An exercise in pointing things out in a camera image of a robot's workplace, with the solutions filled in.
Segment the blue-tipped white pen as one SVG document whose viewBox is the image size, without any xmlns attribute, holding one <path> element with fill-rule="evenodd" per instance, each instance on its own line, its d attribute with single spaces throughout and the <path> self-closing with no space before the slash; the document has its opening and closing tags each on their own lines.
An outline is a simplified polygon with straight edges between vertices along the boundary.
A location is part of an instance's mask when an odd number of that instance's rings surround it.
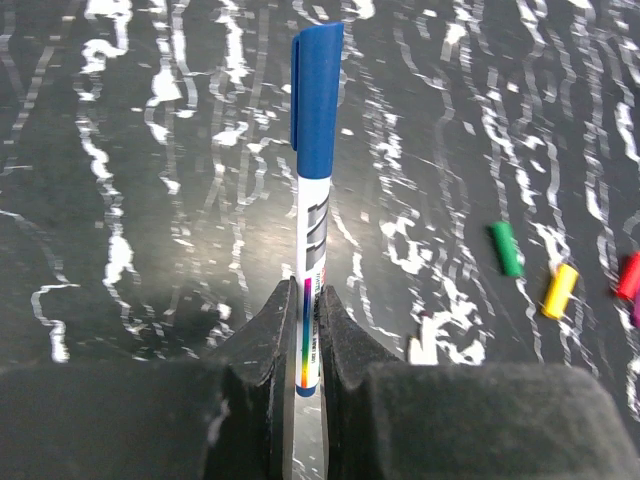
<svg viewBox="0 0 640 480">
<path fill-rule="evenodd" d="M 319 308 L 326 279 L 330 180 L 298 179 L 296 393 L 310 397 L 320 379 Z"/>
</svg>

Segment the blue pen cap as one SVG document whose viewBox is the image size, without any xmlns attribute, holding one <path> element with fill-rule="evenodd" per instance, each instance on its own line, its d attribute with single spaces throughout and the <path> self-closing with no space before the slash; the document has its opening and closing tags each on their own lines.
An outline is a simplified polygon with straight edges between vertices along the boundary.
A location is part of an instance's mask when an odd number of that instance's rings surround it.
<svg viewBox="0 0 640 480">
<path fill-rule="evenodd" d="M 300 31 L 291 46 L 290 144 L 297 173 L 307 179 L 332 174 L 344 25 Z"/>
</svg>

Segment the green pen cap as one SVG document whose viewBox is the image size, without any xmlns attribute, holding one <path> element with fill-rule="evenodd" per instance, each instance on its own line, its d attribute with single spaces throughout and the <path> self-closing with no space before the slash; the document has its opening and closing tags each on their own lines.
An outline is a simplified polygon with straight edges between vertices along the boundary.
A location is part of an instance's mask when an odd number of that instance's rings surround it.
<svg viewBox="0 0 640 480">
<path fill-rule="evenodd" d="M 492 223 L 489 230 L 503 274 L 508 277 L 521 277 L 524 270 L 511 225 L 498 221 Z"/>
</svg>

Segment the red pen cap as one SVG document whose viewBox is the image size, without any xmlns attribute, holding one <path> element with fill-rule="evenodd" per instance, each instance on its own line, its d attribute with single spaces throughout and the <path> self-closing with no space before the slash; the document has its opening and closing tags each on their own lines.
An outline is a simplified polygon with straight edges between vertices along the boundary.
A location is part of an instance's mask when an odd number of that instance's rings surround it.
<svg viewBox="0 0 640 480">
<path fill-rule="evenodd" d="M 619 278 L 614 289 L 617 298 L 633 301 L 639 290 L 640 253 L 634 251 L 623 258 Z"/>
</svg>

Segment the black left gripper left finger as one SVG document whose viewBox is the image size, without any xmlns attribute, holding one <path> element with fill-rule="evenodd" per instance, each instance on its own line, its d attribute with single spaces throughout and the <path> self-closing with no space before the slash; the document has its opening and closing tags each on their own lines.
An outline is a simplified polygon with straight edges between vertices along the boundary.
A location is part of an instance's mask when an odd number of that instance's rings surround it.
<svg viewBox="0 0 640 480">
<path fill-rule="evenodd" d="M 5 479 L 287 479 L 297 286 L 209 356 L 5 368 Z"/>
</svg>

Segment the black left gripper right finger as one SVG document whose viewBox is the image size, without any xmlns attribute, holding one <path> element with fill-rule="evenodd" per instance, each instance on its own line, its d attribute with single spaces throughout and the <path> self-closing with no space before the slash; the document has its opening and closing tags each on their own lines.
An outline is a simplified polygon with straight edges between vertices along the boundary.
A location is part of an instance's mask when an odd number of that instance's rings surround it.
<svg viewBox="0 0 640 480">
<path fill-rule="evenodd" d="M 607 391 L 563 365 L 419 366 L 352 320 L 333 288 L 320 345 L 330 479 L 635 479 Z"/>
</svg>

